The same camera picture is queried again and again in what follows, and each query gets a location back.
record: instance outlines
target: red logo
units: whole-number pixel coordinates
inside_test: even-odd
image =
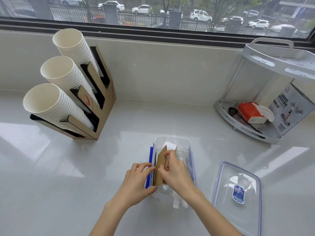
[[[85,102],[86,105],[91,106],[90,100],[89,100],[88,96],[86,96],[86,94],[85,94],[85,97],[86,97],[86,102]]]

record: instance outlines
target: container lid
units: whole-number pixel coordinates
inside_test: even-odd
[[[261,182],[250,172],[223,162],[213,205],[245,236],[261,235]]]

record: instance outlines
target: stack of paper cups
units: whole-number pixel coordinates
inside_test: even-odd
[[[72,59],[66,56],[57,56],[47,60],[40,72],[50,83],[60,87],[79,107],[90,112],[83,103],[70,91],[82,85],[98,104],[92,88]]]
[[[62,129],[73,131],[60,122],[66,120],[68,115],[73,115],[88,128],[94,130],[93,124],[83,110],[54,84],[41,84],[32,88],[25,95],[23,106],[30,113]]]
[[[88,44],[86,43],[82,33],[76,29],[64,29],[58,31],[53,36],[53,43],[56,45],[62,55],[73,59],[74,63],[82,72],[87,82],[91,85],[93,92],[96,93],[95,88],[81,68],[81,64],[88,64],[89,61],[91,61],[94,68],[98,72],[93,54]]]

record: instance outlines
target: shelf tier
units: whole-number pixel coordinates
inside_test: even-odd
[[[267,121],[265,124],[252,124],[254,128],[256,128],[262,133],[260,134],[259,132],[256,132],[254,129],[252,129],[239,116],[237,115],[230,116],[227,110],[230,107],[234,107],[237,109],[238,105],[239,105],[238,102],[219,100],[216,103],[215,108],[222,115],[222,117],[234,127],[234,130],[238,129],[241,132],[255,139],[258,139],[258,140],[261,140],[263,142],[270,143],[270,144],[276,144],[278,141],[282,139],[282,136],[279,134],[276,127],[269,121]]]
[[[289,45],[289,48],[255,44],[258,41],[283,43]],[[245,45],[242,54],[248,60],[278,74],[315,82],[315,55],[309,51],[293,49],[290,40],[257,38]]]

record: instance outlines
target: cardboard cup holder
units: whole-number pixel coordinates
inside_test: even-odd
[[[105,65],[99,48],[97,46],[91,46],[90,49],[104,77],[100,77],[99,73],[96,71],[91,62],[89,62],[88,64],[81,64],[81,67],[97,90],[95,97],[100,106],[96,104],[96,102],[92,99],[92,97],[82,85],[79,87],[79,89],[70,89],[70,91],[90,111],[87,112],[83,110],[85,115],[94,125],[94,131],[89,129],[72,115],[69,115],[65,121],[61,122],[63,123],[63,125],[69,127],[77,133],[61,129],[60,127],[57,127],[56,125],[47,122],[46,120],[34,114],[31,114],[30,119],[73,139],[97,140],[100,137],[109,113],[111,112],[112,107],[116,101],[116,93],[112,77],[110,76],[110,73]]]

